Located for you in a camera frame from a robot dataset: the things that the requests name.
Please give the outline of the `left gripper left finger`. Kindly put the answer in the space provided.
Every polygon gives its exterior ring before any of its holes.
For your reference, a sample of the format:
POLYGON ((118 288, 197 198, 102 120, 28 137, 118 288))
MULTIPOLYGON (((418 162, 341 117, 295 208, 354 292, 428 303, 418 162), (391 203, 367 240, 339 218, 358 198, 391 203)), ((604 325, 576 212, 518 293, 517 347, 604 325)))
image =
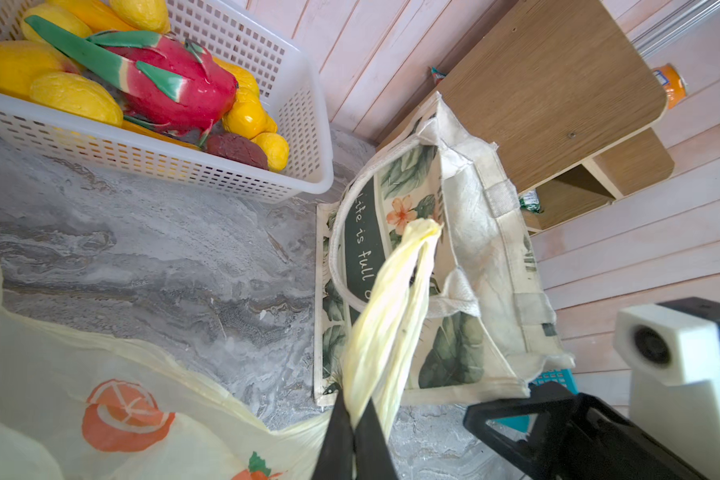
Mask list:
POLYGON ((337 392, 312 480, 351 480, 354 434, 343 391, 337 392))

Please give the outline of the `canvas tote bag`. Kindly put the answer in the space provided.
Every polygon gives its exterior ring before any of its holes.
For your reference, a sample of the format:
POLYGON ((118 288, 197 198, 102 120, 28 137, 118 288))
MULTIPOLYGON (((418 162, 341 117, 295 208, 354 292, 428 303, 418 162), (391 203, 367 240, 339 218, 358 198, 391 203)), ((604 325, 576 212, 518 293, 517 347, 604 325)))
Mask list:
POLYGON ((443 231, 404 404, 523 398, 543 373, 574 366, 497 146, 471 135, 433 95, 340 201, 317 208, 319 405, 335 401, 348 333, 405 228, 420 219, 443 231))

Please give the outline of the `yellow plastic bag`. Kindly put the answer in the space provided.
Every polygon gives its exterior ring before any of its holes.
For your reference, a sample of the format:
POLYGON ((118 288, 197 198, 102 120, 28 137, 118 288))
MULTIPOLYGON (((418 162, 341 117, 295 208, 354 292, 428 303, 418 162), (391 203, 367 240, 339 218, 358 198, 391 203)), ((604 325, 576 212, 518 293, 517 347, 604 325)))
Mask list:
MULTIPOLYGON (((339 390, 353 434, 372 400, 388 440, 441 233, 406 227, 348 333, 339 390)), ((0 479, 311 479, 332 410, 272 431, 151 343, 9 312, 0 266, 0 479)))

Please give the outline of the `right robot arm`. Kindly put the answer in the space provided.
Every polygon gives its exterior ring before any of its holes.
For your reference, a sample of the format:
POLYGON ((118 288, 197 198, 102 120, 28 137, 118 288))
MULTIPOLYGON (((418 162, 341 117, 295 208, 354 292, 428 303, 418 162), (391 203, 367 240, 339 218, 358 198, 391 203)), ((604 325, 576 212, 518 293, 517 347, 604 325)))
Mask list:
POLYGON ((469 407, 465 428, 532 479, 720 479, 720 303, 626 308, 614 347, 632 370, 627 415, 548 382, 469 407))

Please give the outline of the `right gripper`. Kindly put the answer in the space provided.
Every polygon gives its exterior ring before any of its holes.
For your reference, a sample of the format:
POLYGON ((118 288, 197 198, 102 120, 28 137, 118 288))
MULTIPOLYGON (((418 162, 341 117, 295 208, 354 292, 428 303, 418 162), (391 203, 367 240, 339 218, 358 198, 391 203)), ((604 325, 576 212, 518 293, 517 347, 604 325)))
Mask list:
POLYGON ((556 382, 472 405, 463 425, 531 479, 704 477, 607 403, 556 382))

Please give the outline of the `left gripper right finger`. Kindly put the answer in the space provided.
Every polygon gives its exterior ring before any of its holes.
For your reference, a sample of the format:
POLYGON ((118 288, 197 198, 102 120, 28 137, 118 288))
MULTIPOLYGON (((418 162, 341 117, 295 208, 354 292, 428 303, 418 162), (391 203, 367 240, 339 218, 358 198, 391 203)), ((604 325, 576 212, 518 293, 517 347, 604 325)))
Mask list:
POLYGON ((398 480, 372 400, 355 427, 354 449, 358 480, 398 480))

